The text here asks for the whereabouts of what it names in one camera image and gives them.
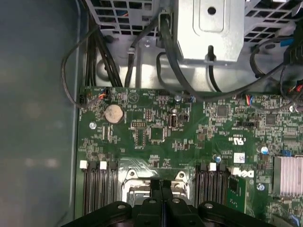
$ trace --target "white label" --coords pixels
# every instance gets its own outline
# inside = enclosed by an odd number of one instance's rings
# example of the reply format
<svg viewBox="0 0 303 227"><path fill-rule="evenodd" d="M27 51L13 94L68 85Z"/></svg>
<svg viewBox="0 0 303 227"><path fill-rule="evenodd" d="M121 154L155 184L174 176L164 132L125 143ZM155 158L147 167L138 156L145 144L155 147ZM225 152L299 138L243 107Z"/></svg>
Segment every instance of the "white label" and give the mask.
<svg viewBox="0 0 303 227"><path fill-rule="evenodd" d="M233 142L234 145L243 146L246 138L243 138L242 135L236 135L238 137L229 137L228 141Z"/></svg>
<svg viewBox="0 0 303 227"><path fill-rule="evenodd" d="M239 176L241 176L241 177L251 177L251 178L253 178L254 175L255 175L255 172L253 170L249 170L249 171L243 170L239 173Z"/></svg>
<svg viewBox="0 0 303 227"><path fill-rule="evenodd" d="M245 163L245 153L234 153L233 162L234 163Z"/></svg>

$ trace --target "green circuit board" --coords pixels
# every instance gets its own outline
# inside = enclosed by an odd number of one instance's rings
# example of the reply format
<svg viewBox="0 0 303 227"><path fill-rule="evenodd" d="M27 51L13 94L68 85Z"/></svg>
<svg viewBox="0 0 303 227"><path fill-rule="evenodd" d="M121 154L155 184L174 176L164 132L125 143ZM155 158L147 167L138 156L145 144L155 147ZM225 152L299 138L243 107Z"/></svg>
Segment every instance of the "green circuit board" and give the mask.
<svg viewBox="0 0 303 227"><path fill-rule="evenodd" d="M104 99L79 113L76 217L82 216L85 206L81 160L115 161L119 175L133 168L139 177L173 180L184 171L192 191L197 166L217 163L229 171L239 168L239 175L228 175L224 204L263 220L281 213L285 203L272 190L274 157L282 150L301 154L301 113L257 111L245 96L199 103L151 89L85 87L81 99L89 102L104 89ZM254 94L252 99L252 105L260 108L286 103L276 95ZM195 203L194 193L190 198ZM301 210L301 200L296 202Z"/></svg>

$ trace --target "heatsink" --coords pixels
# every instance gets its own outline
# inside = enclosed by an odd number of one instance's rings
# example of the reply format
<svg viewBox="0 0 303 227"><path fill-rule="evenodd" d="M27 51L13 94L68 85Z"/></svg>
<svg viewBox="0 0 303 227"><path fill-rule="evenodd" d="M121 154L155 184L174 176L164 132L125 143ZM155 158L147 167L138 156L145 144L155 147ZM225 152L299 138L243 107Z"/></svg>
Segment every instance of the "heatsink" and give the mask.
<svg viewBox="0 0 303 227"><path fill-rule="evenodd" d="M280 196L303 195L303 157L275 157L274 187Z"/></svg>

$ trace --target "motherboard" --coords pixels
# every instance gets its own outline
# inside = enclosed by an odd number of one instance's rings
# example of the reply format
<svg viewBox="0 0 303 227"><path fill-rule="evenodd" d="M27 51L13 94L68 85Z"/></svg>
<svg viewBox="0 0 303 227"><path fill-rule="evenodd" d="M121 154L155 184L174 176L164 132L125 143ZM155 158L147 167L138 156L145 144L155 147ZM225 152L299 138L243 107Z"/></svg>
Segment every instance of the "motherboard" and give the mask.
<svg viewBox="0 0 303 227"><path fill-rule="evenodd" d="M215 201L301 226L303 115L256 109L287 104L282 97L201 103L166 90L84 87L80 101L98 97L79 113L76 218L116 200L135 205L160 178L194 206Z"/></svg>

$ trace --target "silver heatsink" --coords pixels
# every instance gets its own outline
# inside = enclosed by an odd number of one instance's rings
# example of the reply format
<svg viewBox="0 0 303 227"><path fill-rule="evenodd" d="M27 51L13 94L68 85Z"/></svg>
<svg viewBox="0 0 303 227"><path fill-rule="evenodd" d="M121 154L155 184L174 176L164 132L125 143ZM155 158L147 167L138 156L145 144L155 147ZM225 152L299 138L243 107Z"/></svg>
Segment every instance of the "silver heatsink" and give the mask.
<svg viewBox="0 0 303 227"><path fill-rule="evenodd" d="M173 37L182 60L236 62L244 44L245 0L175 0Z"/></svg>
<svg viewBox="0 0 303 227"><path fill-rule="evenodd" d="M302 196L303 157L275 157L274 193L280 196Z"/></svg>

